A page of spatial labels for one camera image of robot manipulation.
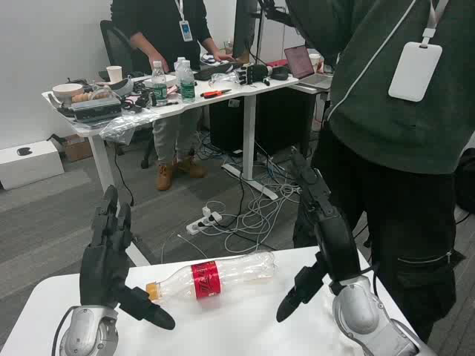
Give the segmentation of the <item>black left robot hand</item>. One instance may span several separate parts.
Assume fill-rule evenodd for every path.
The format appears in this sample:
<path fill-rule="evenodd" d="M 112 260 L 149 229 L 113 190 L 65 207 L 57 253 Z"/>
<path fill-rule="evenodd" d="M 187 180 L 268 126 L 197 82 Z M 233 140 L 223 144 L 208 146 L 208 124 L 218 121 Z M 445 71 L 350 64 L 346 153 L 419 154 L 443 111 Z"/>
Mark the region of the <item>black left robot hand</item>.
<path fill-rule="evenodd" d="M 131 208 L 118 203 L 118 191 L 109 185 L 91 225 L 92 238 L 83 256 L 79 277 L 80 303 L 115 309 L 120 307 L 136 320 L 147 320 L 162 329 L 172 330 L 174 318 L 149 300 L 139 287 L 127 287 L 129 272 L 127 248 L 133 235 Z"/>

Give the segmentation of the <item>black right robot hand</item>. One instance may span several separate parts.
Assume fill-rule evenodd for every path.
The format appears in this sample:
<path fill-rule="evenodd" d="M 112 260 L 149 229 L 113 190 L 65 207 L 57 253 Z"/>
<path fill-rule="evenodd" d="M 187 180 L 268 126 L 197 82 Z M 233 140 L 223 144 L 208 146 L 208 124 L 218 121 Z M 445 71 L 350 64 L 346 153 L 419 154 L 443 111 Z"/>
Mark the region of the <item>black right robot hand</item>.
<path fill-rule="evenodd" d="M 330 200 L 330 189 L 320 171 L 312 168 L 296 148 L 290 155 L 292 174 L 301 188 L 300 204 L 314 231 L 319 252 L 315 263 L 304 266 L 294 278 L 290 289 L 278 307 L 276 320 L 281 323 L 302 303 L 307 304 L 329 276 L 334 291 L 342 290 L 342 283 L 361 273 L 358 250 L 353 233 L 341 210 Z"/>

